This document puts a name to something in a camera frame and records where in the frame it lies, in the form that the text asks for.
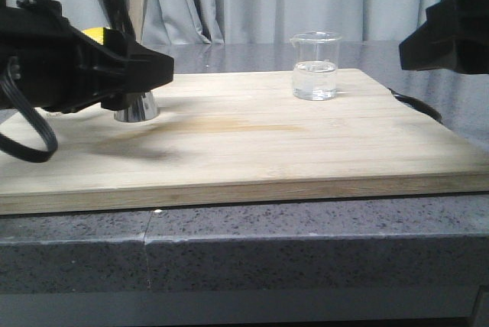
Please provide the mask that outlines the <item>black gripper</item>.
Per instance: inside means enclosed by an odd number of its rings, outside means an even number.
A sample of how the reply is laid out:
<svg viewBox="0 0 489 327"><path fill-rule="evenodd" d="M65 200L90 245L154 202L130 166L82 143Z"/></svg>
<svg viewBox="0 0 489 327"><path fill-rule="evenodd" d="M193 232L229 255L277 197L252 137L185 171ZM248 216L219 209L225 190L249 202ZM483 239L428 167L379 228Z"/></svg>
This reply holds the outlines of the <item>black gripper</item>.
<svg viewBox="0 0 489 327"><path fill-rule="evenodd" d="M71 113L99 103L122 110L173 81L174 59L120 31L101 44L74 28L55 0L17 0L1 9L1 71L13 58L15 85L34 107Z"/></svg>
<svg viewBox="0 0 489 327"><path fill-rule="evenodd" d="M440 0L400 43L403 70L488 73L488 0Z"/></svg>

